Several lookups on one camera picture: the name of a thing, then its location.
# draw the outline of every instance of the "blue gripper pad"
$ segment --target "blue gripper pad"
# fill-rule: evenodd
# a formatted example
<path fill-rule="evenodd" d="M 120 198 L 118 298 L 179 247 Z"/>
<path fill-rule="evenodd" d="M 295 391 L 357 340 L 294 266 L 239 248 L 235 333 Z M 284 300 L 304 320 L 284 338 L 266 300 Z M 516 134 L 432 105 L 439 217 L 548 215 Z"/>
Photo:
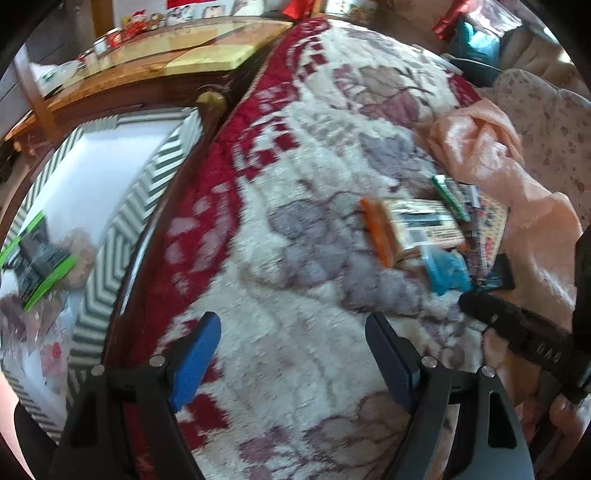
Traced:
<path fill-rule="evenodd" d="M 175 413 L 194 399 L 222 336 L 222 322 L 215 313 L 207 312 L 196 329 L 200 329 L 200 334 L 174 373 L 173 392 L 168 402 Z"/>

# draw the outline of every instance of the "wooden table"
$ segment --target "wooden table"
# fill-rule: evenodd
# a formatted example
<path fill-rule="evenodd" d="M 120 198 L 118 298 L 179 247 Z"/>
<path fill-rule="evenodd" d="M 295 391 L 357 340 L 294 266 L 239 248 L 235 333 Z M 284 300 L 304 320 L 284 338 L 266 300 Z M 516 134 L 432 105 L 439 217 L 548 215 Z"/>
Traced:
<path fill-rule="evenodd" d="M 47 106 L 65 135 L 82 122 L 105 115 L 193 106 L 204 90 L 220 92 L 231 110 L 275 39 L 290 27 L 290 22 L 258 17 L 212 18 L 163 27 L 107 52 L 96 71 L 80 70 Z M 37 161 L 50 149 L 33 113 L 5 140 Z"/>

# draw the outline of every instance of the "red and white blanket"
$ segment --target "red and white blanket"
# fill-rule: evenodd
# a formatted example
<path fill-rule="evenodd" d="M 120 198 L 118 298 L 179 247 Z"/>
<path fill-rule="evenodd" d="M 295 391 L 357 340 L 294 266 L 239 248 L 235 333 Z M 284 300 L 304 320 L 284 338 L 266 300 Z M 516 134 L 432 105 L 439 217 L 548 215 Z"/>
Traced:
<path fill-rule="evenodd" d="M 410 128 L 477 98 L 342 22 L 303 22 L 276 48 L 178 207 L 128 358 L 164 351 L 206 310 L 221 317 L 215 364 L 178 414 L 206 478 L 379 478 L 408 416 L 365 342 L 370 310 L 422 354 L 481 365 L 482 326 L 457 294 L 381 269 L 358 209 L 360 196 L 433 195 L 440 167 Z"/>

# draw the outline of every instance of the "brass knob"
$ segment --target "brass knob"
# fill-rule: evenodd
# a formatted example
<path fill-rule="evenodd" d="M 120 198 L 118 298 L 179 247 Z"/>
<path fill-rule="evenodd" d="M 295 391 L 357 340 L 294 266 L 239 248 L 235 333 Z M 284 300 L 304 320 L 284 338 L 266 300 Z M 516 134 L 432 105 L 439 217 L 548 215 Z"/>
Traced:
<path fill-rule="evenodd" d="M 216 92 L 215 90 L 208 90 L 199 95 L 199 97 L 197 97 L 197 104 L 212 105 L 222 111 L 225 111 L 226 108 L 228 108 L 226 98 L 220 92 Z"/>

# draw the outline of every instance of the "green and white chevron border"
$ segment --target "green and white chevron border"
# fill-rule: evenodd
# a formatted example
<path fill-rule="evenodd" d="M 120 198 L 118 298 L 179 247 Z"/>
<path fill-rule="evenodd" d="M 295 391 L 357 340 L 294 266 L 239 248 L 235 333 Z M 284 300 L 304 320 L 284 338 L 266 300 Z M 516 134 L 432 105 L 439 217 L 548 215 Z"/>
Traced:
<path fill-rule="evenodd" d="M 33 420 L 35 420 L 37 424 L 43 430 L 45 430 L 47 435 L 49 435 L 52 440 L 58 442 L 61 437 L 61 430 L 50 419 L 48 419 L 47 416 L 36 405 L 36 403 L 33 402 L 29 394 L 22 387 L 18 378 L 7 371 L 7 369 L 4 367 L 4 362 L 2 363 L 2 372 L 4 373 L 4 377 L 6 378 L 8 385 L 10 385 L 14 390 L 14 393 L 17 394 L 22 406 L 25 407 L 25 410 L 28 412 L 31 418 L 33 418 Z"/>
<path fill-rule="evenodd" d="M 113 304 L 135 244 L 168 183 L 201 133 L 199 114 L 193 111 L 146 166 L 107 231 L 86 283 L 74 327 L 68 361 L 67 408 L 72 406 L 89 370 L 100 363 Z"/>
<path fill-rule="evenodd" d="M 203 127 L 196 108 L 170 108 L 138 113 L 123 113 L 77 127 L 50 158 L 31 186 L 11 224 L 4 247 L 19 233 L 33 202 L 67 153 L 85 133 L 115 129 L 120 125 L 163 120 L 179 120 L 180 126 L 147 164 L 132 186 L 125 203 L 116 214 L 98 251 L 94 270 L 86 284 L 84 299 L 74 327 L 73 344 L 68 361 L 66 406 L 70 408 L 92 366 L 100 363 L 113 304 L 117 298 L 125 269 L 129 264 L 141 232 L 178 167 L 198 142 Z M 2 365 L 10 386 L 37 423 L 53 439 L 61 432 L 52 423 L 18 382 L 16 376 Z"/>

